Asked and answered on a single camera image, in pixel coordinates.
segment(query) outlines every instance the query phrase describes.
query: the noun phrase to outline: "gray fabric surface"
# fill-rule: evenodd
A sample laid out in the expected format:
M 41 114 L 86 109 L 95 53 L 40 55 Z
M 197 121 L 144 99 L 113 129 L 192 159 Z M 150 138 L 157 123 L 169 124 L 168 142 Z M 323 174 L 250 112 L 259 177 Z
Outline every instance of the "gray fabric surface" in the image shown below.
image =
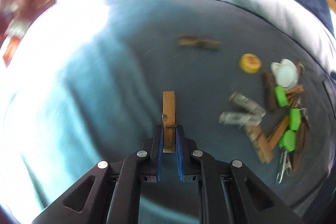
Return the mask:
M 73 24 L 76 15 L 70 15 L 75 10 L 64 1 L 32 25 L 9 68 L 13 81 L 22 75 L 30 81 L 11 91 L 16 97 L 7 108 L 2 138 L 24 138 L 26 145 L 1 145 L 21 155 L 36 179 L 42 205 L 55 200 L 100 159 L 122 160 L 151 138 L 161 122 L 165 90 L 175 91 L 177 122 L 199 149 L 218 160 L 241 160 L 288 205 L 300 201 L 328 172 L 336 124 L 322 86 L 325 73 L 291 38 L 258 16 L 216 0 L 102 1 L 108 7 L 105 27 L 78 43 L 66 62 L 54 66 L 55 52 L 41 50 L 59 46 L 67 52 L 70 49 L 63 46 L 74 43 L 64 29 Z M 184 33 L 221 41 L 222 47 L 179 47 L 177 40 Z M 24 54 L 28 49 L 29 56 Z M 311 131 L 300 169 L 280 185 L 275 182 L 278 147 L 270 164 L 260 164 L 243 128 L 218 124 L 221 112 L 237 109 L 228 101 L 235 91 L 265 107 L 260 72 L 249 75 L 239 69 L 245 53 L 261 59 L 261 71 L 270 71 L 270 64 L 283 58 L 305 65 L 300 83 Z M 33 60 L 39 58 L 43 63 L 36 67 Z M 46 73 L 53 77 L 41 76 Z M 271 132 L 285 113 L 267 113 L 261 123 L 264 132 Z M 22 120 L 24 125 L 16 124 Z M 198 222 L 197 185 L 178 181 L 174 160 L 174 155 L 164 155 L 163 181 L 143 185 L 139 223 Z M 15 175 L 9 172 L 7 183 Z M 300 202 L 297 213 L 302 215 L 310 202 Z

